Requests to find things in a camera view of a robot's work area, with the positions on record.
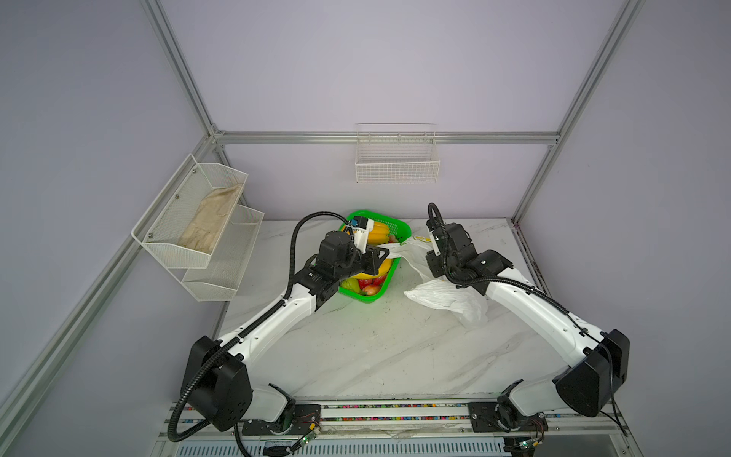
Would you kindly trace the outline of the yellow banana bunch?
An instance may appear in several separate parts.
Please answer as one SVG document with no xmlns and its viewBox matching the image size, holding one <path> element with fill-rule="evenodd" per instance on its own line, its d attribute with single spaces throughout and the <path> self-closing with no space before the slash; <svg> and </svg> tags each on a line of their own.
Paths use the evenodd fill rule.
<svg viewBox="0 0 731 457">
<path fill-rule="evenodd" d="M 390 230 L 386 224 L 372 220 L 373 228 L 367 236 L 367 243 L 371 246 L 379 246 L 390 243 Z"/>
<path fill-rule="evenodd" d="M 359 273 L 359 274 L 354 275 L 354 278 L 357 280 L 366 280 L 366 279 L 375 279 L 375 278 L 387 276 L 391 270 L 392 264 L 393 264 L 392 259 L 386 259 L 384 262 L 382 262 L 378 272 L 376 272 L 375 274 Z"/>
</svg>

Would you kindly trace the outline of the white lemon print plastic bag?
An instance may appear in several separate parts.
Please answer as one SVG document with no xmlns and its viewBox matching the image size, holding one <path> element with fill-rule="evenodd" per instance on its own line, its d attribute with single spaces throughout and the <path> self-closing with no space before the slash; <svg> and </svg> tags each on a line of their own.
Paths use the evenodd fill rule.
<svg viewBox="0 0 731 457">
<path fill-rule="evenodd" d="M 426 255 L 432 251 L 428 237 L 412 236 L 402 243 L 387 243 L 388 259 L 405 260 L 419 274 L 422 283 L 404 291 L 411 302 L 431 310 L 450 312 L 466 329 L 478 329 L 488 321 L 488 300 L 473 289 L 458 289 L 430 270 Z"/>
</svg>

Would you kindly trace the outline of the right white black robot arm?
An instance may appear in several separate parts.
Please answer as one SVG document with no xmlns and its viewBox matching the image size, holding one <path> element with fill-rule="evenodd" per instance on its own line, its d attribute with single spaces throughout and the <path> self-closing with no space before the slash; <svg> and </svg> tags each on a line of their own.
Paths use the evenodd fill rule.
<svg viewBox="0 0 731 457">
<path fill-rule="evenodd" d="M 426 262 L 436 278 L 477 291 L 510 310 L 542 336 L 565 362 L 562 369 L 533 381 L 520 379 L 497 400 L 497 425 L 521 428 L 540 413 L 572 409 L 585 417 L 603 414 L 626 382 L 630 342 L 613 329 L 602 331 L 531 285 L 504 255 L 479 252 L 460 224 L 426 223 L 432 249 Z"/>
</svg>

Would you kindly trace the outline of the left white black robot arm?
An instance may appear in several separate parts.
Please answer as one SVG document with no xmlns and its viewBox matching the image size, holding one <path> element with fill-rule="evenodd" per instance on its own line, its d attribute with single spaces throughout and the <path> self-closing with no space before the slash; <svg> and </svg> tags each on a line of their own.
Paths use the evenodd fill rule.
<svg viewBox="0 0 731 457">
<path fill-rule="evenodd" d="M 204 336 L 196 341 L 169 419 L 169 439 L 182 441 L 208 426 L 228 431 L 242 420 L 283 421 L 294 400 L 273 384 L 253 385 L 249 369 L 329 301 L 344 281 L 380 272 L 388 255 L 389 249 L 370 246 L 363 230 L 329 232 L 314 260 L 295 272 L 285 292 L 264 310 L 217 340 Z"/>
</svg>

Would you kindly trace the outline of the green pear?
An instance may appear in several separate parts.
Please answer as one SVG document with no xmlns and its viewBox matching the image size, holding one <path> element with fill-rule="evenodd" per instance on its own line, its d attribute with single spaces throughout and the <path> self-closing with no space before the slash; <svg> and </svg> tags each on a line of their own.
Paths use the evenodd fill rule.
<svg viewBox="0 0 731 457">
<path fill-rule="evenodd" d="M 343 281 L 340 284 L 341 289 L 345 289 L 346 291 L 353 292 L 355 294 L 361 293 L 361 287 L 359 284 L 359 281 L 355 278 L 348 278 L 345 281 Z"/>
</svg>

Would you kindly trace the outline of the lower white mesh shelf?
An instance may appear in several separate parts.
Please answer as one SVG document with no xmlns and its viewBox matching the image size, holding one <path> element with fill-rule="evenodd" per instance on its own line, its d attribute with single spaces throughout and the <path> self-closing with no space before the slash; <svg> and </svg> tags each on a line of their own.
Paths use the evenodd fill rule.
<svg viewBox="0 0 731 457">
<path fill-rule="evenodd" d="M 211 262 L 203 270 L 188 270 L 182 286 L 198 302 L 230 301 L 243 280 L 264 213 L 242 205 L 234 209 Z"/>
</svg>

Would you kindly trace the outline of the white mesh shelf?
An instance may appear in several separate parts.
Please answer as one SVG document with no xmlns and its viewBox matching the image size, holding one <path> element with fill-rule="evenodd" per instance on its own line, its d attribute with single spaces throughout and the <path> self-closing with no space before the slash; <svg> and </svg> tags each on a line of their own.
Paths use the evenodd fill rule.
<svg viewBox="0 0 731 457">
<path fill-rule="evenodd" d="M 243 280 L 264 213 L 242 205 L 234 209 L 211 262 L 203 270 L 188 270 L 182 286 L 198 302 L 230 301 Z"/>
<path fill-rule="evenodd" d="M 183 248 L 178 240 L 210 192 L 239 184 L 245 188 L 246 183 L 247 173 L 243 171 L 219 163 L 201 163 L 189 155 L 134 226 L 131 237 L 168 270 L 207 268 L 212 254 Z"/>
</svg>

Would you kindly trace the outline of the beige cloth in shelf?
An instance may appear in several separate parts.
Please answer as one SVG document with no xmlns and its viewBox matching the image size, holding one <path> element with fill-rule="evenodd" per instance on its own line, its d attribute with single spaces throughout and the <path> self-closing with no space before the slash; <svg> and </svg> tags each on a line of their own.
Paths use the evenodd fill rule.
<svg viewBox="0 0 731 457">
<path fill-rule="evenodd" d="M 244 186 L 239 184 L 210 192 L 201 201 L 192 222 L 179 238 L 178 245 L 193 251 L 213 254 L 243 188 Z"/>
</svg>

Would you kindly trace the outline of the upper white mesh shelf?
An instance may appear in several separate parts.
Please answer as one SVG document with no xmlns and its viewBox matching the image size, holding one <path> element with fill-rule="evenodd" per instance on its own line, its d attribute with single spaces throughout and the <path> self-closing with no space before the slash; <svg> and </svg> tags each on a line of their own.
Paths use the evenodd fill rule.
<svg viewBox="0 0 731 457">
<path fill-rule="evenodd" d="M 134 226 L 131 237 L 168 270 L 207 268 L 212 254 L 183 248 L 178 240 L 210 192 L 239 184 L 245 188 L 246 183 L 247 173 L 243 171 L 219 163 L 201 163 L 189 155 Z"/>
</svg>

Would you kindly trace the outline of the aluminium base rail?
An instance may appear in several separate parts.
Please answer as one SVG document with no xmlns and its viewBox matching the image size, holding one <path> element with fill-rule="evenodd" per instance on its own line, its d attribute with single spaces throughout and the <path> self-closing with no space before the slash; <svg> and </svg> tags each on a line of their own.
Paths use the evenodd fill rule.
<svg viewBox="0 0 731 457">
<path fill-rule="evenodd" d="M 539 413 L 504 431 L 493 399 L 310 400 L 298 402 L 283 428 L 247 420 L 213 426 L 180 443 L 162 431 L 154 456 L 640 456 L 617 407 L 595 418 L 569 409 Z"/>
</svg>

